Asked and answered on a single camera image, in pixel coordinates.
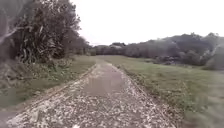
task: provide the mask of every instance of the sky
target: sky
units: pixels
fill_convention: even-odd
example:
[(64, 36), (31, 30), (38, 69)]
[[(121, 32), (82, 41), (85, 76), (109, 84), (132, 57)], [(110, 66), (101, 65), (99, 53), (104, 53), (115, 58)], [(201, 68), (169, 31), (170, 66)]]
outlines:
[(223, 0), (71, 0), (91, 45), (137, 43), (184, 33), (224, 36)]

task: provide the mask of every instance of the leaf-covered path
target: leaf-covered path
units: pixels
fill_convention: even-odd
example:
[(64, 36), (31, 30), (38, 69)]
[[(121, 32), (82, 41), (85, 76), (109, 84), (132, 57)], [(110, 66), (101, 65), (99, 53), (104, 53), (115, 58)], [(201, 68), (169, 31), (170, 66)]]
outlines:
[(160, 107), (109, 63), (6, 121), (9, 128), (174, 128)]

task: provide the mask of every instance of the tree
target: tree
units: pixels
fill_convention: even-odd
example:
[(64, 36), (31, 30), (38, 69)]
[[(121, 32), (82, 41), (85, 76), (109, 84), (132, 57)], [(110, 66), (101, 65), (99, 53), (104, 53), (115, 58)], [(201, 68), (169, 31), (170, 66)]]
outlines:
[(75, 10), (69, 0), (29, 1), (15, 20), (14, 26), (21, 28), (13, 35), (15, 56), (24, 62), (62, 58), (65, 35), (80, 29)]

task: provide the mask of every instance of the green grass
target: green grass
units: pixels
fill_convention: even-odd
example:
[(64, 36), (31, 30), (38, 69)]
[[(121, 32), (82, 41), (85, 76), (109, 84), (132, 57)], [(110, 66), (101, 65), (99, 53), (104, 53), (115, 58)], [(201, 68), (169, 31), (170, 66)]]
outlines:
[(13, 86), (1, 89), (0, 108), (16, 105), (46, 89), (75, 80), (93, 66), (94, 61), (87, 56), (77, 56), (55, 60), (55, 64), (56, 70), (43, 64), (20, 64), (22, 77)]
[(98, 58), (121, 68), (157, 99), (180, 110), (185, 122), (183, 127), (218, 127), (217, 124), (222, 122), (222, 117), (218, 116), (220, 122), (214, 121), (214, 113), (221, 115), (224, 110), (223, 74), (198, 68), (152, 64), (122, 56)]

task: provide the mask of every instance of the foliage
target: foliage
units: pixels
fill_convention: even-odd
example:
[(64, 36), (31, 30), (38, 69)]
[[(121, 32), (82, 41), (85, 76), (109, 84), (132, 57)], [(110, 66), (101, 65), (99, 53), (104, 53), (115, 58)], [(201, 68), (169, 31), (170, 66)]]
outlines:
[[(222, 37), (214, 33), (209, 33), (205, 37), (192, 33), (128, 45), (116, 42), (110, 46), (96, 46), (95, 50), (96, 55), (125, 55), (152, 58), (158, 63), (202, 66), (213, 56), (213, 52), (223, 41)], [(111, 47), (114, 44), (120, 45), (119, 52), (118, 49)]]
[(28, 62), (62, 58), (65, 34), (70, 29), (79, 30), (75, 7), (68, 0), (28, 2), (15, 22), (22, 28), (13, 35), (15, 56)]
[(88, 42), (78, 33), (80, 18), (76, 5), (69, 0), (18, 0), (15, 2), (18, 5), (12, 0), (3, 0), (0, 3), (9, 7), (0, 10), (3, 17), (1, 60), (19, 58), (22, 62), (46, 63), (67, 54), (88, 52)]

